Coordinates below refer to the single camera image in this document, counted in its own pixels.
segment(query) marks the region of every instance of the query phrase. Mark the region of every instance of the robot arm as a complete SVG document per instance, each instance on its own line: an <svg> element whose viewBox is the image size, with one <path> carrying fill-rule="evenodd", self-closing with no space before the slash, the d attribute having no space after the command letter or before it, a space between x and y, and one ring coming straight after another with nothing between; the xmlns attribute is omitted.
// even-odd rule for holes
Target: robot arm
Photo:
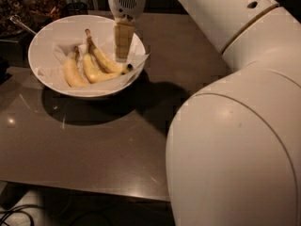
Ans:
<svg viewBox="0 0 301 226"><path fill-rule="evenodd" d="M233 74L188 99L170 126L177 226L300 225L300 23L275 0L179 1ZM145 0L109 2L132 20Z"/></svg>

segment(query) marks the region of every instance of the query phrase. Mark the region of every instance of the banana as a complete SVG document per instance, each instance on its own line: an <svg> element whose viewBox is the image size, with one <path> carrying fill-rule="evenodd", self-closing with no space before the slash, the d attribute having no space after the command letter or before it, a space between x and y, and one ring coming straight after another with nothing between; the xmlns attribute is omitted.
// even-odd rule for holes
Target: banana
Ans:
<svg viewBox="0 0 301 226"><path fill-rule="evenodd" d="M97 83L107 79L113 79L123 74L123 72L117 73L104 73L93 62L92 55L89 52L90 43L87 43L87 50L83 56L83 69L90 83Z"/></svg>
<svg viewBox="0 0 301 226"><path fill-rule="evenodd" d="M89 84L78 71L78 55L78 47L75 46L72 55L69 56L63 64L64 77L71 87L83 87Z"/></svg>
<svg viewBox="0 0 301 226"><path fill-rule="evenodd" d="M87 34L87 43L89 44L89 51L96 58L96 61L101 69L103 69L108 73L128 73L133 69L133 66L131 65L119 66L114 61L109 59L105 55L103 50L101 50L95 45L89 29L86 29L86 34Z"/></svg>
<svg viewBox="0 0 301 226"><path fill-rule="evenodd" d="M134 31L135 27L132 21L128 19L115 20L115 55L119 60L128 57Z"/></svg>

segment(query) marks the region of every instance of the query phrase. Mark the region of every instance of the cable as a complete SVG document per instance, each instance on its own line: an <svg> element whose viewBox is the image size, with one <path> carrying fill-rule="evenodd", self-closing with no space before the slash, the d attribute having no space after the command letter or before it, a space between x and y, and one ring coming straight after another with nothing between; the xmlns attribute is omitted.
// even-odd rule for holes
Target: cable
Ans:
<svg viewBox="0 0 301 226"><path fill-rule="evenodd" d="M16 206L7 211L0 211L0 214L3 214L3 216L0 218L0 226L1 225L9 226L9 224L6 223L6 220L13 214L24 214L24 215L28 216L28 218L30 220L30 226L34 226L35 222L34 222L34 219L32 218L32 216L29 213L23 211L24 209L28 209L28 208L44 209L43 207L35 205L35 204L25 204L25 205Z"/></svg>

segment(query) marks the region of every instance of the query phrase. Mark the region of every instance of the dark table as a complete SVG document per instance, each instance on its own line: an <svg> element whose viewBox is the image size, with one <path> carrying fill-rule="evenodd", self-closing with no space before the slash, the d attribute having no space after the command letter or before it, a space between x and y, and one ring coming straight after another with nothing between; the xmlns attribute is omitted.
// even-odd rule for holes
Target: dark table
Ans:
<svg viewBox="0 0 301 226"><path fill-rule="evenodd" d="M106 101L63 96L29 68L8 69L0 180L169 201L169 125L189 96L228 68L189 15L145 13L137 35L151 50L145 70Z"/></svg>

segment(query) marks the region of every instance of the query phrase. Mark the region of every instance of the table surface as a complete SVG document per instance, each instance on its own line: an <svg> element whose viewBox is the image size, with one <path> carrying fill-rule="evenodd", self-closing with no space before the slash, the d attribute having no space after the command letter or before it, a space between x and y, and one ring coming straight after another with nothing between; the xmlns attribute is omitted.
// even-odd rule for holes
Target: table surface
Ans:
<svg viewBox="0 0 301 226"><path fill-rule="evenodd" d="M0 85L0 180L169 201L169 125L228 67L189 15L145 13L136 29L150 57L141 76L106 101L63 96L29 68L8 69Z"/></svg>

